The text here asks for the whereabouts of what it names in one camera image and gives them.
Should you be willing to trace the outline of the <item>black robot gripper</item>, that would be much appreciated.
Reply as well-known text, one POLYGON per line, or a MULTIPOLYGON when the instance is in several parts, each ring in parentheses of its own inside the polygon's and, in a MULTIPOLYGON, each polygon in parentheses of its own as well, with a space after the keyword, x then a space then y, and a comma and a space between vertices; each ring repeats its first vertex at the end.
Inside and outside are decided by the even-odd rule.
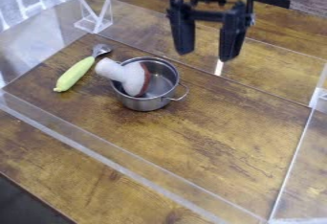
POLYGON ((221 7, 227 0, 169 0, 167 17, 170 20, 174 46, 178 54, 194 51, 195 20, 222 22, 221 61, 227 62, 239 56, 247 27, 254 25, 254 1, 239 0, 227 11, 199 11, 199 3, 218 3, 221 7))

